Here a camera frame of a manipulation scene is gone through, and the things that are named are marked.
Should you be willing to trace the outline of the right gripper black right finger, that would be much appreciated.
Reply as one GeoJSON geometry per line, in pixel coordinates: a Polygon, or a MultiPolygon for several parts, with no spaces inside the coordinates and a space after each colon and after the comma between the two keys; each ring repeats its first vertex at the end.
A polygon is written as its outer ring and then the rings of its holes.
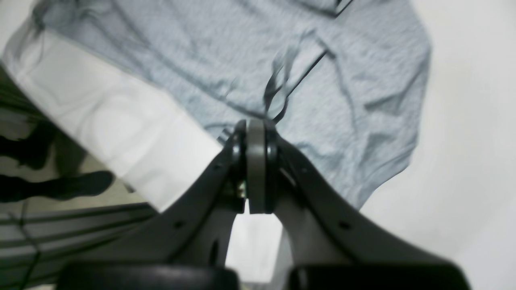
{"type": "Polygon", "coordinates": [[[289,290],[468,290],[454,263],[363,216],[271,123],[247,126],[250,213],[274,213],[290,238],[289,290]]]}

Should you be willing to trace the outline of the image right gripper black left finger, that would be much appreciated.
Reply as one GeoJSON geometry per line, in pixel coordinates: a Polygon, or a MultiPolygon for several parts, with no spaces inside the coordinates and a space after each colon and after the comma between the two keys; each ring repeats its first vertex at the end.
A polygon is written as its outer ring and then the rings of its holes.
{"type": "Polygon", "coordinates": [[[231,229],[245,200],[246,121],[169,209],[115,242],[68,263],[58,290],[238,290],[225,268],[231,229]]]}

